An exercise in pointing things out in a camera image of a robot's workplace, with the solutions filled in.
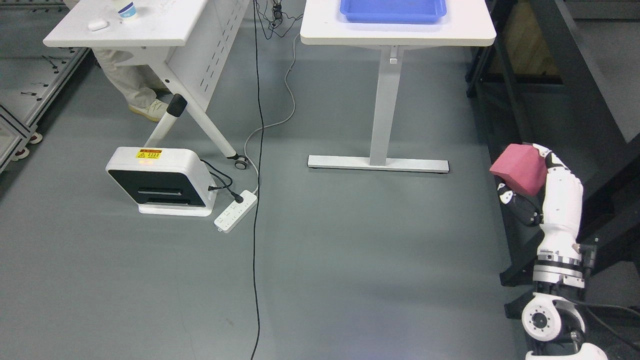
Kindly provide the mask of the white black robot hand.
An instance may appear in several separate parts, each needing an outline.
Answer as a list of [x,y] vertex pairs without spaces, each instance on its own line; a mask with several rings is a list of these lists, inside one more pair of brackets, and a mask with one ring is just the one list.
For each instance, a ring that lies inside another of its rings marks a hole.
[[577,244],[581,223],[582,182],[550,148],[528,144],[535,146],[545,160],[544,185],[536,196],[528,196],[513,191],[500,179],[497,186],[499,201],[523,225],[540,227],[544,236],[537,247],[537,255],[541,250],[549,250],[576,258],[571,246]]

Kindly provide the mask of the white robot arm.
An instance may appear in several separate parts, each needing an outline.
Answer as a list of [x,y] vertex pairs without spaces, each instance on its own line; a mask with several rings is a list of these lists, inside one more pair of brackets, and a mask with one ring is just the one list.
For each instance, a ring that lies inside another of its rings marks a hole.
[[587,342],[586,323],[575,299],[585,289],[595,265],[594,244],[573,244],[574,256],[540,250],[534,264],[535,291],[521,312],[522,326],[532,340],[526,360],[606,360]]

